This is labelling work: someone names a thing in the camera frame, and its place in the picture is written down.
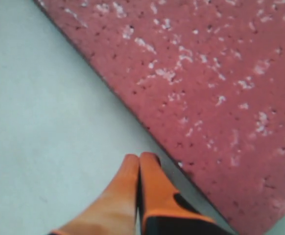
red rubber mat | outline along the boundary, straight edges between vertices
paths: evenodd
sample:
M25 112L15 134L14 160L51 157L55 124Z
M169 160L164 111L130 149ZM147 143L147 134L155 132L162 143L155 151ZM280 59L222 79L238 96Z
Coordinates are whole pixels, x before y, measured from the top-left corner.
M285 214L285 0L36 0L242 235Z

gray floor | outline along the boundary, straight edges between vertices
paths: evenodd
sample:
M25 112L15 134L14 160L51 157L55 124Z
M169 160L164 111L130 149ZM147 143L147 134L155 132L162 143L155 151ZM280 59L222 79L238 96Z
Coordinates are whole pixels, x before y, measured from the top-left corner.
M226 226L33 2L0 0L0 235L62 225L142 151ZM280 234L285 218L268 233Z

speckled mat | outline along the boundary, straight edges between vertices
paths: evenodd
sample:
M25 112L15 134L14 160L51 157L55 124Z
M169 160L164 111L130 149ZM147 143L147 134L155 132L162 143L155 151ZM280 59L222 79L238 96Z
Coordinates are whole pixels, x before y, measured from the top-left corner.
M285 0L36 0L242 235L285 214Z

floor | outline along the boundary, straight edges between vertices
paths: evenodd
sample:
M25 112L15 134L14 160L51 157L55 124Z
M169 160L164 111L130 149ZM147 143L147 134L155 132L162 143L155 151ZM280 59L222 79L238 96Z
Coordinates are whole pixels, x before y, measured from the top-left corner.
M92 202L125 153L158 153L228 228L30 0L0 1L0 235L46 234ZM268 235L285 234L285 217Z

